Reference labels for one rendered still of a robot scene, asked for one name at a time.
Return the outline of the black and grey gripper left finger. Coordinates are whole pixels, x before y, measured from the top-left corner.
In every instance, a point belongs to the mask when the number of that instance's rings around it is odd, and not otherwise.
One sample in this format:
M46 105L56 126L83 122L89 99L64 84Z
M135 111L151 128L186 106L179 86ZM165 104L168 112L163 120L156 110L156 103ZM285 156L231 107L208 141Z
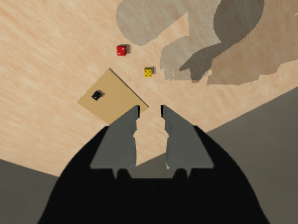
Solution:
M99 182L117 178L119 169L129 172L136 166L133 135L138 118L140 105L135 105L109 126L104 126L74 155L55 183L37 224L52 224L80 193Z

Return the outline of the red die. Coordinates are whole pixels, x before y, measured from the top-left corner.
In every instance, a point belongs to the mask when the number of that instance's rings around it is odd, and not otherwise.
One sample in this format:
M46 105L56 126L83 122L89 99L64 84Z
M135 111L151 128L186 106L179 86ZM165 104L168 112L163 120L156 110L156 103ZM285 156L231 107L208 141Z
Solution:
M118 56L126 56L127 51L126 51L126 46L118 45L117 46L117 55Z

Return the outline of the yellow die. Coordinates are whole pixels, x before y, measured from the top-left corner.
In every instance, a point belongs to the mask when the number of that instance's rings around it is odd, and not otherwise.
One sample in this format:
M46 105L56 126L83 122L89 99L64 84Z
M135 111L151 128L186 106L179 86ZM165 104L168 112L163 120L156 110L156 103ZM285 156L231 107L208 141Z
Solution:
M144 77L152 77L152 69L144 68Z

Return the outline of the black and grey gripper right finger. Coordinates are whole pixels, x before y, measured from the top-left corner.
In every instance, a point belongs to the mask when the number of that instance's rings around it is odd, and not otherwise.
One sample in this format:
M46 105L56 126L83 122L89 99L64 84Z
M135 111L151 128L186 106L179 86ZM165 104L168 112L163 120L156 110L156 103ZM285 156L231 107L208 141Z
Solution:
M245 174L219 144L166 105L161 105L161 117L169 135L166 163L173 174L185 169L188 178L207 182L230 196L256 224L270 224Z

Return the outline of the black die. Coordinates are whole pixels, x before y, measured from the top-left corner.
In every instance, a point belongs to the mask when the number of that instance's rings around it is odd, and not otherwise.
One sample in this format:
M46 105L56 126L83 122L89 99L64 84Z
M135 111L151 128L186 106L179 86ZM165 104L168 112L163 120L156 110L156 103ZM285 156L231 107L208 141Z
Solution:
M101 93L96 91L91 97L97 101L101 97L101 95Z

